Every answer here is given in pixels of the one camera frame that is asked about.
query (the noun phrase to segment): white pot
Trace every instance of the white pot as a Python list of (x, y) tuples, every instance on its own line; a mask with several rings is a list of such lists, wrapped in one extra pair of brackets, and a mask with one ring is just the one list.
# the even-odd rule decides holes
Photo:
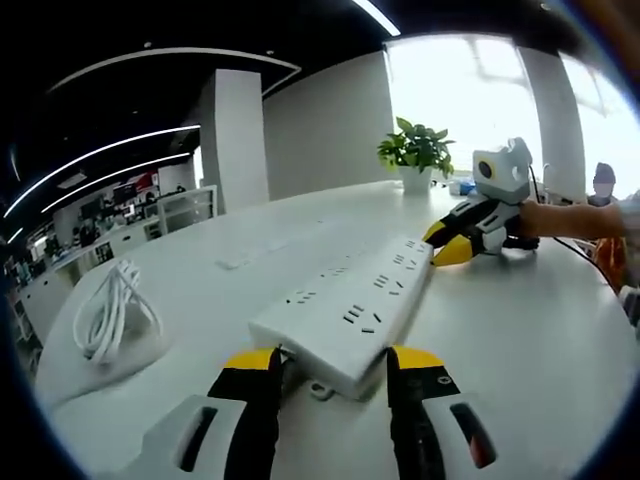
[(431, 189), (432, 167), (427, 167), (422, 173), (417, 168), (398, 167), (404, 184), (404, 193), (407, 195), (419, 195), (429, 193)]

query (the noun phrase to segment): monitor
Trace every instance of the monitor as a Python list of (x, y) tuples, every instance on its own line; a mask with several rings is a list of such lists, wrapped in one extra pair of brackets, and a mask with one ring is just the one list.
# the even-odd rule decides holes
[(89, 218), (96, 217), (100, 212), (102, 212), (102, 207), (102, 197), (98, 197), (89, 203), (85, 203), (82, 207), (80, 207), (80, 214), (82, 215), (82, 219), (87, 220)]
[(138, 192), (136, 190), (135, 183), (127, 183), (126, 185), (121, 185), (120, 187), (116, 187), (113, 189), (113, 204), (119, 205), (126, 202), (127, 200), (136, 198), (137, 195)]

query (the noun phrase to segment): window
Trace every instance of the window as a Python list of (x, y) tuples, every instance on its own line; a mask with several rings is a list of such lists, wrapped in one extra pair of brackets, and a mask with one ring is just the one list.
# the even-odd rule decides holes
[(511, 40), (435, 35), (387, 43), (393, 114), (434, 130), (449, 129), (453, 165), (472, 169), (474, 150), (522, 137), (542, 175), (535, 102)]
[(628, 197), (640, 189), (640, 124), (633, 109), (602, 73), (566, 55), (561, 59), (578, 102), (587, 193), (593, 193), (596, 165), (604, 162), (616, 174), (613, 195)]

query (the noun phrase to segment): power strip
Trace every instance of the power strip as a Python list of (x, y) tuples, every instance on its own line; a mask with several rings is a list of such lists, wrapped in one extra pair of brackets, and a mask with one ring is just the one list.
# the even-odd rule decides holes
[(257, 347), (282, 346), (313, 379), (349, 398), (409, 318), (433, 248), (395, 238), (350, 267), (331, 268), (249, 324)]

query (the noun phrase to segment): black cable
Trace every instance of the black cable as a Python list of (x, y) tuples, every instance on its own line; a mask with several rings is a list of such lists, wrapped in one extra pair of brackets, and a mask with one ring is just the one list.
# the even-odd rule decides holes
[[(536, 182), (536, 176), (535, 173), (533, 171), (533, 167), (531, 165), (529, 165), (529, 170), (531, 171), (531, 180), (533, 181), (533, 190), (535, 191), (536, 194), (536, 201), (538, 203), (542, 203), (540, 201), (540, 193), (538, 192), (538, 182)], [(611, 287), (611, 289), (615, 292), (616, 289), (613, 288), (613, 284), (611, 283), (611, 281), (609, 281), (609, 277), (607, 277), (607, 275), (604, 273), (604, 270), (602, 270), (602, 268), (600, 267), (600, 265), (598, 265), (596, 262), (594, 262), (593, 260), (591, 260), (588, 256), (586, 256), (581, 250), (578, 250), (577, 248), (569, 245), (568, 243), (566, 243), (564, 240), (560, 240), (558, 237), (551, 237), (553, 238), (556, 242), (558, 242), (560, 245), (563, 245), (564, 247), (568, 248), (569, 250), (571, 250), (572, 252), (576, 253), (577, 255), (581, 256), (582, 258), (584, 258), (587, 262), (589, 262), (591, 265), (593, 265), (599, 272), (600, 275), (602, 275), (602, 277), (606, 280), (607, 284)]]

